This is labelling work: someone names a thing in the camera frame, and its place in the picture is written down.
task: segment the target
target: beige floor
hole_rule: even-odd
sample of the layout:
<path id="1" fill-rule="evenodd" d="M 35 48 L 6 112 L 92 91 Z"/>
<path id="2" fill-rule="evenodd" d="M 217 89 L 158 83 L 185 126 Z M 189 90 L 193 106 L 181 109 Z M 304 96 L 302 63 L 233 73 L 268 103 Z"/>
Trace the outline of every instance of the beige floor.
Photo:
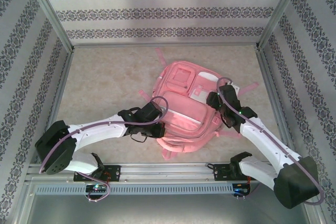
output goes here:
<path id="1" fill-rule="evenodd" d="M 240 87 L 259 82 L 257 89 L 239 99 L 279 136 L 252 46 L 164 47 L 162 51 L 167 63 L 187 60 L 231 77 Z M 146 102 L 138 91 L 143 89 L 150 93 L 161 71 L 162 65 L 153 47 L 76 49 L 58 120 L 66 124 L 88 123 L 108 118 L 122 109 L 143 106 Z M 105 163 L 166 162 L 161 150 L 154 139 L 141 144 L 129 136 L 104 140 L 82 149 L 86 153 L 97 153 Z M 168 162 L 227 162 L 243 151 L 266 160 L 246 138 L 217 137 L 198 152 L 178 154 Z"/>

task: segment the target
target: pink backpack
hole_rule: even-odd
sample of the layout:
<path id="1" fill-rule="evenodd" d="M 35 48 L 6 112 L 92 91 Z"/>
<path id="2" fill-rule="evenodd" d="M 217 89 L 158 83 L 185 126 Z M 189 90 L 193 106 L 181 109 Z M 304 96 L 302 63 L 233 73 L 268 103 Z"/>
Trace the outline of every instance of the pink backpack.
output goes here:
<path id="1" fill-rule="evenodd" d="M 166 65 L 162 52 L 156 50 L 161 63 Z M 169 103 L 169 110 L 162 120 L 166 128 L 165 137 L 157 139 L 163 147 L 165 159 L 176 156 L 178 152 L 197 151 L 214 136 L 240 137 L 236 132 L 221 131 L 223 123 L 219 112 L 206 104 L 208 94 L 216 91 L 220 77 L 188 61 L 175 61 L 166 66 L 157 78 L 152 97 L 163 96 Z M 146 98 L 142 90 L 139 93 Z M 164 101 L 157 99 L 155 102 L 165 110 Z"/>

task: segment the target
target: striped wallpaper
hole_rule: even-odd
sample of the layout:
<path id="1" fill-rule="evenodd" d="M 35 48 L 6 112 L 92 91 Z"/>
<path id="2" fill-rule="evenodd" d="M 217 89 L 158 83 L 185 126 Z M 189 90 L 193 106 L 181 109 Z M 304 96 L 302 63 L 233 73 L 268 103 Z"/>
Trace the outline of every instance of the striped wallpaper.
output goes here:
<path id="1" fill-rule="evenodd" d="M 74 45 L 257 42 L 279 0 L 50 0 Z"/>
<path id="2" fill-rule="evenodd" d="M 326 223 L 336 223 L 335 0 L 291 0 L 264 48 L 296 150 L 318 165 Z"/>
<path id="3" fill-rule="evenodd" d="M 11 223 L 67 52 L 37 0 L 0 0 L 0 223 Z"/>

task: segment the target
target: wallpaper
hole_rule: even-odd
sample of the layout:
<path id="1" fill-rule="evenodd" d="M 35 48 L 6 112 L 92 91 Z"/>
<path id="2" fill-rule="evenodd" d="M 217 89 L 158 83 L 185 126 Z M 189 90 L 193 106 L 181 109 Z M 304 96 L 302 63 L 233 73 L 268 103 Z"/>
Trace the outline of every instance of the wallpaper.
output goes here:
<path id="1" fill-rule="evenodd" d="M 257 42 L 279 0 L 50 0 L 74 45 Z"/>
<path id="2" fill-rule="evenodd" d="M 67 52 L 37 0 L 0 0 L 0 223 L 10 223 Z"/>
<path id="3" fill-rule="evenodd" d="M 322 210 L 336 222 L 335 0 L 291 0 L 264 53 L 296 150 L 318 164 Z"/>

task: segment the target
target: patterned wallpaper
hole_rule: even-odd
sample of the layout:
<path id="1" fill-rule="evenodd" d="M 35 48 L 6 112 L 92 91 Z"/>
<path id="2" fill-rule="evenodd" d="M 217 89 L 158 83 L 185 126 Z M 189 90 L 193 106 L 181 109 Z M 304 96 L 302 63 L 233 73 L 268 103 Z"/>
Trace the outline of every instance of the patterned wallpaper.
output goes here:
<path id="1" fill-rule="evenodd" d="M 67 52 L 37 0 L 0 0 L 0 26 L 0 223 L 10 223 Z"/>
<path id="2" fill-rule="evenodd" d="M 291 0 L 264 48 L 290 134 L 318 164 L 327 223 L 336 222 L 335 0 Z"/>
<path id="3" fill-rule="evenodd" d="M 50 0 L 72 43 L 257 42 L 279 0 Z"/>

